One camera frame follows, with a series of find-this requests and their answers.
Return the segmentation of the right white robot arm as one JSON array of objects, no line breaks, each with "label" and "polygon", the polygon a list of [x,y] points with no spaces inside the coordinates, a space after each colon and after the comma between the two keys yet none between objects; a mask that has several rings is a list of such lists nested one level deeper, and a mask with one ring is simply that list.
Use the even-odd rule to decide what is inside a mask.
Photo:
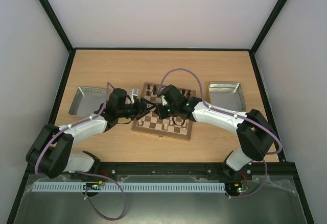
[{"label": "right white robot arm", "polygon": [[238,176],[246,164],[262,161],[274,144],[274,130],[258,110],[246,113],[222,109],[197,97],[187,98],[173,85],[162,89],[159,95],[162,102],[154,112],[160,119],[180,117],[237,135],[240,147],[229,153],[222,163],[223,174],[229,179]]}]

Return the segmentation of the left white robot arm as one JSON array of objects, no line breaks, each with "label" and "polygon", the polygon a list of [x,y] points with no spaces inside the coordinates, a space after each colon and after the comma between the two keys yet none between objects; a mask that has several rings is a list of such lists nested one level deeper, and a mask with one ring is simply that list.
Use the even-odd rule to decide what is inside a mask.
[{"label": "left white robot arm", "polygon": [[73,124],[46,124],[26,154],[26,161],[35,174],[55,178],[66,171],[88,172],[95,158],[88,153],[72,153],[74,144],[104,133],[118,124],[120,118],[139,120],[156,104],[145,98],[133,98],[127,91],[115,88],[106,92],[106,100],[97,111]]}]

